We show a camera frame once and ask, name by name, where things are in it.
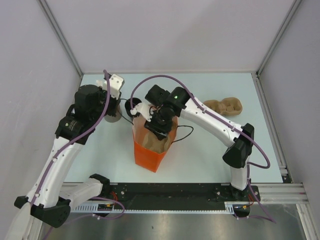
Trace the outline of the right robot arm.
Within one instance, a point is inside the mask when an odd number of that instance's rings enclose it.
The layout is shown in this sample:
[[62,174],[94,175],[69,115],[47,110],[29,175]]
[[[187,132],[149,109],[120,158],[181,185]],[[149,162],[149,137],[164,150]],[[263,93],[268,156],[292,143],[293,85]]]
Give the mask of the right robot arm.
[[225,117],[207,108],[202,102],[191,96],[182,87],[169,92],[154,85],[145,95],[145,99],[156,109],[148,110],[144,127],[159,140],[168,137],[172,130],[174,117],[189,120],[217,137],[226,147],[223,161],[230,166],[231,196],[242,201],[249,194],[247,161],[252,153],[252,143],[242,136],[254,136],[254,127],[232,123]]

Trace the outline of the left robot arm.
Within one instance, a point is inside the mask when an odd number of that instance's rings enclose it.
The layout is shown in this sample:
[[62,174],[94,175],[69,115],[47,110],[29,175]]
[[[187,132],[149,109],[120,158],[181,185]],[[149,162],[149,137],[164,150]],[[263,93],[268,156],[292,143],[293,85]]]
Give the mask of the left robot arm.
[[40,177],[27,195],[16,198],[15,207],[21,209],[30,204],[28,216],[59,228],[72,209],[92,198],[105,200],[110,196],[110,180],[97,173],[74,190],[62,193],[61,188],[73,161],[100,121],[106,115],[116,115],[121,94],[120,87],[115,85],[87,84],[77,90],[74,104],[59,121],[51,153]]

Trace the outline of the orange paper bag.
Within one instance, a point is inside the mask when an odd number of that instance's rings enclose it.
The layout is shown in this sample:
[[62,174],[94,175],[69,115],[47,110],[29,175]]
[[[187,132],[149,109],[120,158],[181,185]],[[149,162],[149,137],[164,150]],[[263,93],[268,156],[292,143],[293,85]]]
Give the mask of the orange paper bag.
[[135,164],[151,172],[158,170],[177,136],[178,118],[175,116],[168,137],[159,140],[154,133],[144,127],[145,119],[141,116],[133,119],[133,143]]

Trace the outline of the black smooth coffee cup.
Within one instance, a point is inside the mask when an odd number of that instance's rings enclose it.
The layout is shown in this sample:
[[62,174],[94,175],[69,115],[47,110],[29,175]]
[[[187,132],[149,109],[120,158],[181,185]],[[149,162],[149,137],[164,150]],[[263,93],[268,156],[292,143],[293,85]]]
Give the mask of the black smooth coffee cup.
[[142,101],[137,98],[137,97],[133,97],[132,99],[128,98],[126,101],[125,101],[125,104],[124,104],[124,108],[125,108],[125,111],[127,113],[127,115],[133,119],[133,118],[136,118],[140,115],[140,113],[136,113],[134,115],[132,115],[131,113],[131,110],[133,109],[133,107],[135,107],[137,104],[141,103]]

